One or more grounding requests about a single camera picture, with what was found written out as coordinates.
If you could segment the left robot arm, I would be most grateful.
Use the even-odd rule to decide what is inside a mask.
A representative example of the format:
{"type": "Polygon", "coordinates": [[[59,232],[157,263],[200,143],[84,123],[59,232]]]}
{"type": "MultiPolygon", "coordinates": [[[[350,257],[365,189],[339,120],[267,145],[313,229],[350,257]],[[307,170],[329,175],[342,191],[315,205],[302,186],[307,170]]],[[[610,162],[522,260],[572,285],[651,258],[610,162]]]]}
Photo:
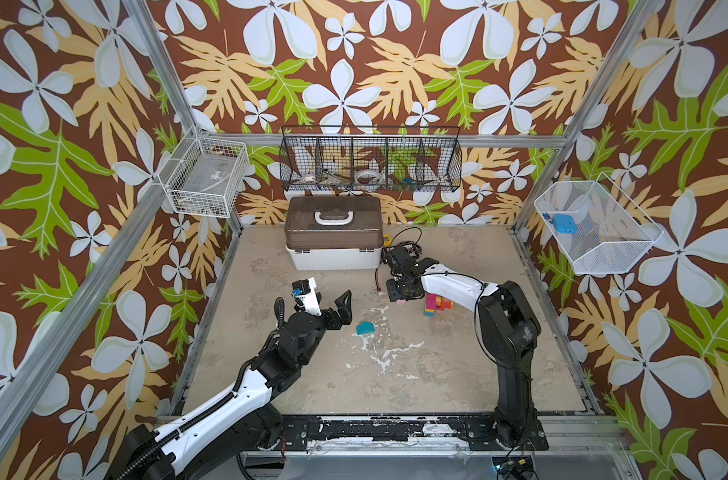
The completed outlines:
{"type": "Polygon", "coordinates": [[[104,475],[106,479],[181,479],[205,450],[227,430],[285,392],[301,376],[324,334],[353,320],[352,292],[347,290],[335,306],[320,309],[320,295],[300,293],[293,285],[295,312],[284,317],[277,298],[277,326],[260,351],[240,367],[236,381],[188,414],[155,430],[140,426],[126,435],[104,475]]]}

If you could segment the blue object in basket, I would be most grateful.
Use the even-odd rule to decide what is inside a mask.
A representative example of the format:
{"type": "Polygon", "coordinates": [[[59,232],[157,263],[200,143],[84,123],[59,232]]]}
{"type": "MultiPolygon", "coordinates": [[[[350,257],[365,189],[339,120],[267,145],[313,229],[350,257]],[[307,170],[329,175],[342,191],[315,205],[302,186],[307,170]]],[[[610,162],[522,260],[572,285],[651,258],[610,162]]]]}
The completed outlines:
{"type": "Polygon", "coordinates": [[[557,234],[574,235],[578,232],[578,225],[570,215],[555,214],[550,223],[557,234]]]}

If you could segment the orange supermarket block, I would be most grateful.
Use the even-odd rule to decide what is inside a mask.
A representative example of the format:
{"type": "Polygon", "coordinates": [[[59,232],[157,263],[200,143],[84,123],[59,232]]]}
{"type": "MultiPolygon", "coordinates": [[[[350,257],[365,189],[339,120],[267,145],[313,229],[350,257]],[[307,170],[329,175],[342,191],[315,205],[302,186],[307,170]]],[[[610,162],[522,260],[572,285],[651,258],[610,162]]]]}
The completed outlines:
{"type": "Polygon", "coordinates": [[[437,299],[437,305],[443,305],[445,310],[447,310],[454,307],[454,302],[444,297],[441,297],[437,299]]]}

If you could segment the white box brown lid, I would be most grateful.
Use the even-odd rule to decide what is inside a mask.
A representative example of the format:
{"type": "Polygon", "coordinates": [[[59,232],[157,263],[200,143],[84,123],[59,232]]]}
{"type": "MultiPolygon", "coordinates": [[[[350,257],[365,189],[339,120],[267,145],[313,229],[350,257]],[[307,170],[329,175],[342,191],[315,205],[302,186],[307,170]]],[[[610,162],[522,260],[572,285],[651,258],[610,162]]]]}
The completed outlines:
{"type": "Polygon", "coordinates": [[[284,232],[299,271],[373,270],[384,246],[381,202],[375,196],[296,197],[284,232]]]}

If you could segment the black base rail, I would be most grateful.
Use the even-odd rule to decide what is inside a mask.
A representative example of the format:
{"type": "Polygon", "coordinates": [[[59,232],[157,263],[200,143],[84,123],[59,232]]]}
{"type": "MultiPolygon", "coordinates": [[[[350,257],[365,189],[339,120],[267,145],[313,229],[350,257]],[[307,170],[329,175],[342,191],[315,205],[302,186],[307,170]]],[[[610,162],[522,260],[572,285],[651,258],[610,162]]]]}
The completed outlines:
{"type": "Polygon", "coordinates": [[[509,435],[503,421],[493,413],[311,415],[283,417],[282,434],[289,451],[309,448],[312,442],[344,438],[362,439],[372,445],[394,443],[405,446],[416,440],[455,441],[470,451],[508,451],[524,448],[534,452],[549,449],[545,431],[534,420],[518,438],[509,435]]]}

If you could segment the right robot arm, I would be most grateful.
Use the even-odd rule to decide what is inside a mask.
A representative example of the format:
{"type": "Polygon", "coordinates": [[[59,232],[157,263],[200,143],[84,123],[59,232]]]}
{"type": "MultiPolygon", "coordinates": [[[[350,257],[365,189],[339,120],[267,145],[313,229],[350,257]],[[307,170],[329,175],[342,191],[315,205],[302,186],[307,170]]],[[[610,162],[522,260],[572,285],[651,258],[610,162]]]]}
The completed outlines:
{"type": "Polygon", "coordinates": [[[497,441],[506,448],[533,444],[542,427],[532,397],[532,361],[542,332],[520,285],[485,282],[419,256],[416,246],[397,245],[381,253],[391,278],[392,302],[428,295],[448,299],[473,314],[475,336],[497,366],[498,400],[494,410],[497,441]]]}

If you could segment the teal arch block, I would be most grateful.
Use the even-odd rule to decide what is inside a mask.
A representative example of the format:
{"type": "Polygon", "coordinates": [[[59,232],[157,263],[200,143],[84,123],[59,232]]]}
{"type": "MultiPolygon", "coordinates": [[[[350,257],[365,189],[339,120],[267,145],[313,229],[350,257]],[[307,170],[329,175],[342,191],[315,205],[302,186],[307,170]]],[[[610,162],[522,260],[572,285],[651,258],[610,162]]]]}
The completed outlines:
{"type": "Polygon", "coordinates": [[[356,326],[356,334],[359,336],[367,336],[374,334],[376,328],[371,322],[361,322],[356,326]]]}

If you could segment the magenta rectangular block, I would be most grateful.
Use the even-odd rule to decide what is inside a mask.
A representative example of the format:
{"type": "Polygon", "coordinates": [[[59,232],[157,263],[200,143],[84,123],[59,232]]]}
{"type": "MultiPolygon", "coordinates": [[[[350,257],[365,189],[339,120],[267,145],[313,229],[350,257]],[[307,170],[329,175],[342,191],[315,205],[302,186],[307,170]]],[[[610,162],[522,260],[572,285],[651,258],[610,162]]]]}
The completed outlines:
{"type": "Polygon", "coordinates": [[[427,294],[425,296],[425,310],[430,312],[436,311],[436,296],[434,294],[427,294]]]}

